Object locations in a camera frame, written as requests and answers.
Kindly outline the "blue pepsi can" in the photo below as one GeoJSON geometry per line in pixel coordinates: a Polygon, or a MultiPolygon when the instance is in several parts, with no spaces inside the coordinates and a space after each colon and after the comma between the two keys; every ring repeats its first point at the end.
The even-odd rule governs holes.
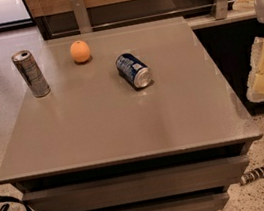
{"type": "Polygon", "coordinates": [[[123,78],[135,88],[145,88],[152,81],[150,68],[130,53],[118,56],[115,64],[123,78]]]}

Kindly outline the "silver tall energy drink can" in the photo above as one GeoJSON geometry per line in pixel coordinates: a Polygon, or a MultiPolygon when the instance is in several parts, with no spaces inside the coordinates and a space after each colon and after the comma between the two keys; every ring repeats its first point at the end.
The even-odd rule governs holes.
{"type": "Polygon", "coordinates": [[[11,60],[35,97],[45,97],[49,94],[48,82],[30,51],[18,51],[12,56],[11,60]]]}

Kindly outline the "grey drawer cabinet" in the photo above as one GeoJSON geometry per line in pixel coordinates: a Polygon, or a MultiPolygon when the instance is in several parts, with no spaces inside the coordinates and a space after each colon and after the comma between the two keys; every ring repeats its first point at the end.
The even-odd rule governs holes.
{"type": "Polygon", "coordinates": [[[217,211],[261,132],[184,19],[68,40],[40,52],[50,92],[27,95],[0,168],[35,211],[217,211]],[[130,53],[152,81],[128,83],[130,53]]]}

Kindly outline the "orange fruit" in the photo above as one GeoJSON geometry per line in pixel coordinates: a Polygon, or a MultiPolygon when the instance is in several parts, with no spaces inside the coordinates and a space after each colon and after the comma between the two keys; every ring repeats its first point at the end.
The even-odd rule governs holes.
{"type": "Polygon", "coordinates": [[[74,41],[69,51],[73,60],[79,63],[88,61],[91,56],[89,45],[82,40],[74,41]]]}

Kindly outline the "left metal bracket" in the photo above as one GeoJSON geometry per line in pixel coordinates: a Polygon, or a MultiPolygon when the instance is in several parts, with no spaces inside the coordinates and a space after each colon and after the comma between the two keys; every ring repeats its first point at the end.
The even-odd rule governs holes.
{"type": "Polygon", "coordinates": [[[84,0],[70,0],[70,4],[72,5],[79,32],[82,34],[91,33],[92,25],[89,20],[89,14],[87,14],[84,0]]]}

